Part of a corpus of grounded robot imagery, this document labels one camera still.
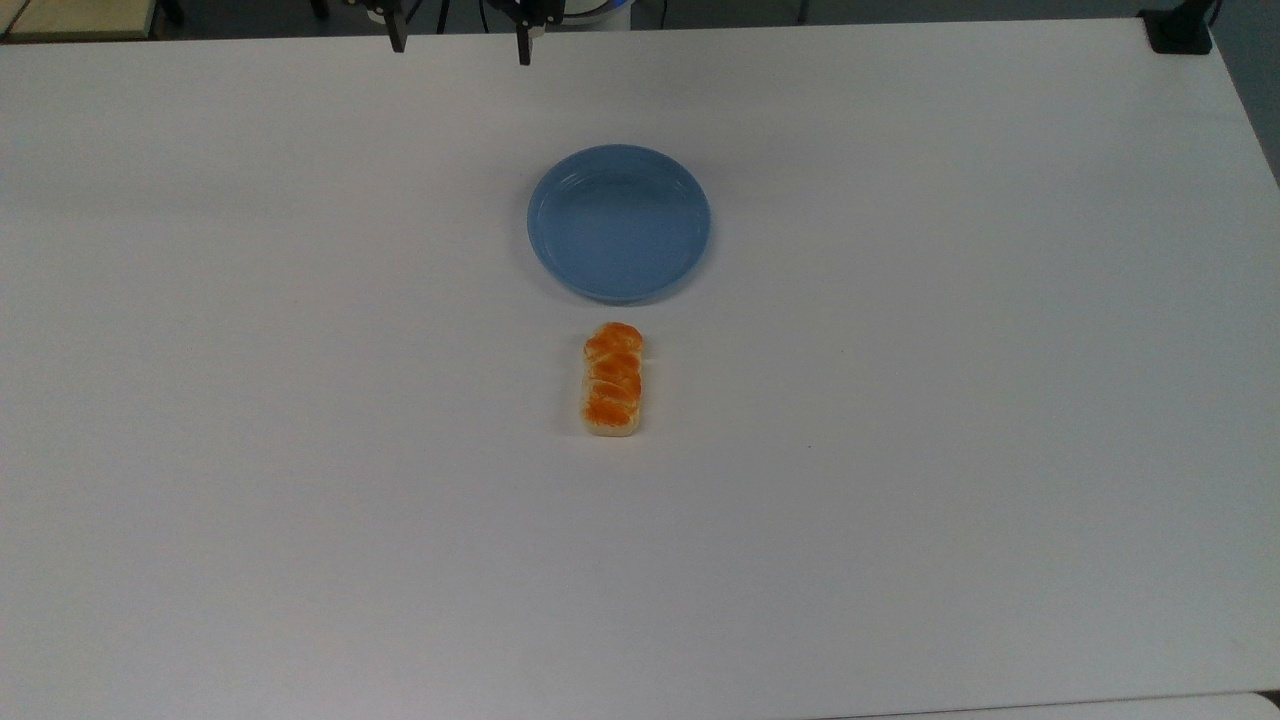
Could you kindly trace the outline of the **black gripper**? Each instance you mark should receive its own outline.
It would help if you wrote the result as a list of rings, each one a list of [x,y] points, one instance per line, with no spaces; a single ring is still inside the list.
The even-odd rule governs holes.
[[[421,1],[343,1],[344,6],[360,8],[375,23],[387,24],[394,53],[404,53],[407,20],[420,8]],[[532,61],[532,29],[541,26],[562,24],[567,17],[566,1],[480,1],[481,9],[495,9],[516,23],[518,63],[530,67]]]

